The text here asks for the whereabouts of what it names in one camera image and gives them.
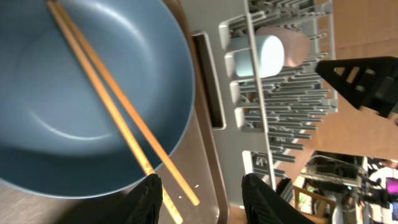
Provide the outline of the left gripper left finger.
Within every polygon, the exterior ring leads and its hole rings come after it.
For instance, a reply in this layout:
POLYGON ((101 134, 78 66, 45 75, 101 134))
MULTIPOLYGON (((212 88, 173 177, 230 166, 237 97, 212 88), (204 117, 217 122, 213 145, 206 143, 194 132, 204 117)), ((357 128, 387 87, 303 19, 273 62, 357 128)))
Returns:
POLYGON ((102 223, 158 224, 162 193, 161 178, 150 174, 102 218, 102 223))

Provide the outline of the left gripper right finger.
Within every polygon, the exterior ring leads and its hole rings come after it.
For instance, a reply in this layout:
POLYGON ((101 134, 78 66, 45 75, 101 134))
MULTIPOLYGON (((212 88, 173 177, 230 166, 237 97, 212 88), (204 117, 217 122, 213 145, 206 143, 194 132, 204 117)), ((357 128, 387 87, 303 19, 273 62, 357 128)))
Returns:
POLYGON ((248 224, 314 224, 256 174, 243 176, 241 187, 248 224))

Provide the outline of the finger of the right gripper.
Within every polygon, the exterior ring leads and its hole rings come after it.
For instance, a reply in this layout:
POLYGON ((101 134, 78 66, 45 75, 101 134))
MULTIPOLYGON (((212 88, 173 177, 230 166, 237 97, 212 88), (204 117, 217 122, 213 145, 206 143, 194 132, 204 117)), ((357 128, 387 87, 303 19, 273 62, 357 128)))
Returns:
POLYGON ((367 107, 387 118, 397 104, 396 57, 322 60, 315 72, 357 110, 367 107))

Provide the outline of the pink cup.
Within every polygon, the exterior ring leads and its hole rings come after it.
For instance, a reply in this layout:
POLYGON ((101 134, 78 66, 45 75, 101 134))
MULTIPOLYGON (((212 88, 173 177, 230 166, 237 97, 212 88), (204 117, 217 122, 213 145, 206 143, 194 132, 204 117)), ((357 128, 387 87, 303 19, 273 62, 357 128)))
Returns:
POLYGON ((282 42, 285 67, 298 67, 310 52, 310 41, 300 32, 281 27, 261 27, 256 31, 256 35, 274 35, 282 42))

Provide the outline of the light blue cup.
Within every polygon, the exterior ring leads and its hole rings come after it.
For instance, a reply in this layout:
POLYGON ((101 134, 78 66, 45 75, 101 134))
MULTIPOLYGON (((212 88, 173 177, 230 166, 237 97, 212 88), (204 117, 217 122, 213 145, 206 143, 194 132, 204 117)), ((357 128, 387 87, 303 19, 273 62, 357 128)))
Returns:
MULTIPOLYGON (((256 50, 261 78, 277 75, 282 70, 285 53, 284 46, 278 37, 274 35, 257 35, 256 50)), ((250 50, 235 52, 234 62, 237 76, 253 76, 250 50)))

